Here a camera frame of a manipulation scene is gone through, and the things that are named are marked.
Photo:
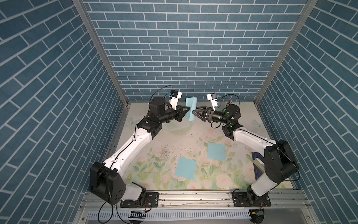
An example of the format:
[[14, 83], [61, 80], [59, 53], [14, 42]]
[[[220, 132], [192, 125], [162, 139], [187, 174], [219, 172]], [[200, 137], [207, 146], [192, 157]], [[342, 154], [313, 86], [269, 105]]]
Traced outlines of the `light blue square paper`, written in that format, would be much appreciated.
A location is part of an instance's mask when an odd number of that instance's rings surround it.
[[189, 121], [194, 121], [195, 115], [193, 114], [193, 111], [197, 108], [197, 98], [186, 98], [186, 106], [190, 108], [186, 114], [186, 119]]

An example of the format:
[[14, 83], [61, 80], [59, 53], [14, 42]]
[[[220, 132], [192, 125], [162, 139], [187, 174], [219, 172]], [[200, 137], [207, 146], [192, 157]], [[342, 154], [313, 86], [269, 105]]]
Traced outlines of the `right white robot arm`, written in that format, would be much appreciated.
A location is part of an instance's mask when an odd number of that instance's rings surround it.
[[267, 205], [268, 192], [299, 172], [297, 160], [289, 143], [284, 140], [267, 139], [245, 129], [239, 123], [239, 106], [231, 104], [223, 111], [203, 106], [193, 110], [192, 114], [204, 122], [222, 123], [226, 137], [249, 146], [263, 156], [263, 174], [247, 187], [246, 193], [242, 194], [244, 204], [251, 207]]

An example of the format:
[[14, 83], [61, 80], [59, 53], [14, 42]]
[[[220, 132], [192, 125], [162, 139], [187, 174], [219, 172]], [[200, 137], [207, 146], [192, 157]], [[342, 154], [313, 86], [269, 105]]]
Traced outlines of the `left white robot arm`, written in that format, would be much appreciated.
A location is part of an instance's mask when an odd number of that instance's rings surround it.
[[190, 107], [178, 105], [176, 100], [154, 97], [149, 102], [147, 115], [135, 126], [129, 140], [104, 162], [91, 166], [90, 192], [110, 205], [125, 200], [143, 205], [146, 189], [136, 183], [125, 183], [122, 176], [144, 146], [161, 131], [163, 123], [181, 122], [189, 111]]

